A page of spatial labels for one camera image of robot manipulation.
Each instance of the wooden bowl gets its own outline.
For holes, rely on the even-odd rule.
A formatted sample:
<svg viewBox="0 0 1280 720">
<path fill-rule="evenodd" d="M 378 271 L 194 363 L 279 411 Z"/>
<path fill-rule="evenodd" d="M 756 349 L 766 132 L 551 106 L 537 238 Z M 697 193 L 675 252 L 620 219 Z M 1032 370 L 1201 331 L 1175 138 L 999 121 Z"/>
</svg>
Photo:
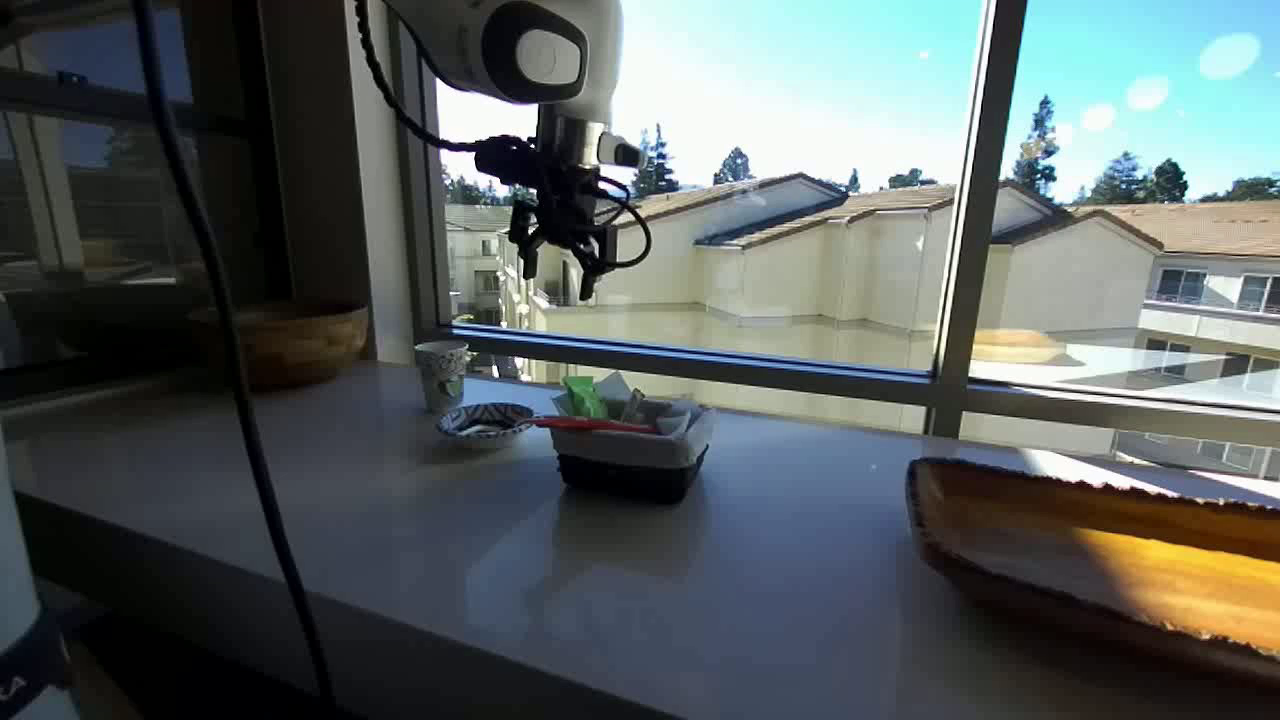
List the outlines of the wooden bowl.
<svg viewBox="0 0 1280 720">
<path fill-rule="evenodd" d="M 1078 634 L 1280 684 L 1280 512 L 918 460 L 926 561 L 966 594 Z"/>
<path fill-rule="evenodd" d="M 194 317 L 214 363 L 224 363 L 217 310 Z M 367 309 L 351 302 L 260 302 L 236 310 L 249 389 L 300 389 L 331 378 L 364 351 Z"/>
</svg>

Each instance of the plastic container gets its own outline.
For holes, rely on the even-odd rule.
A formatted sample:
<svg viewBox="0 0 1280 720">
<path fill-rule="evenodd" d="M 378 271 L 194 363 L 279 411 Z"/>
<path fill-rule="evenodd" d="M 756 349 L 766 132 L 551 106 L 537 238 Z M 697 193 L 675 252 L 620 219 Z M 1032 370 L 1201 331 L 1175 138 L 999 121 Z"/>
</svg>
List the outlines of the plastic container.
<svg viewBox="0 0 1280 720">
<path fill-rule="evenodd" d="M 567 487 L 681 504 L 706 468 L 712 416 L 702 405 L 646 405 L 659 431 L 558 431 Z"/>
</svg>

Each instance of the windowsill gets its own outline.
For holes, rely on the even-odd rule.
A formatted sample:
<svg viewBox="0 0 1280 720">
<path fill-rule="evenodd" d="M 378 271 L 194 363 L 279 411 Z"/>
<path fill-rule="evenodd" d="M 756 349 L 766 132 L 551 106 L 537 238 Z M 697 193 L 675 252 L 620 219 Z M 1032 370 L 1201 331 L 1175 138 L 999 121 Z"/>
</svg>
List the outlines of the windowsill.
<svg viewBox="0 0 1280 720">
<path fill-rule="evenodd" d="M 469 390 L 549 406 L 544 389 Z M 971 612 L 918 561 L 904 468 L 932 452 L 1082 480 L 1228 484 L 722 411 L 692 496 L 646 508 L 564 496 L 544 431 L 491 457 L 450 452 L 418 396 L 412 367 L 367 363 L 260 399 L 295 561 L 324 594 L 342 697 L 367 716 L 478 707 L 515 684 L 530 707 L 551 707 L 549 697 L 603 707 L 592 704 L 603 690 L 675 716 L 1226 712 L 1207 677 Z M 230 399 L 129 396 L 7 418 L 6 431 L 25 504 L 60 516 L 27 512 L 44 577 L 308 680 L 295 622 L 263 599 L 279 581 Z M 95 537 L 60 537 L 74 518 L 95 518 Z M 157 552 L 122 552 L 111 532 Z M 202 570 L 230 570 L 245 590 L 202 584 Z M 429 644 L 450 653 L 406 664 Z M 1250 716 L 1274 697 L 1246 686 L 1232 704 Z"/>
</svg>

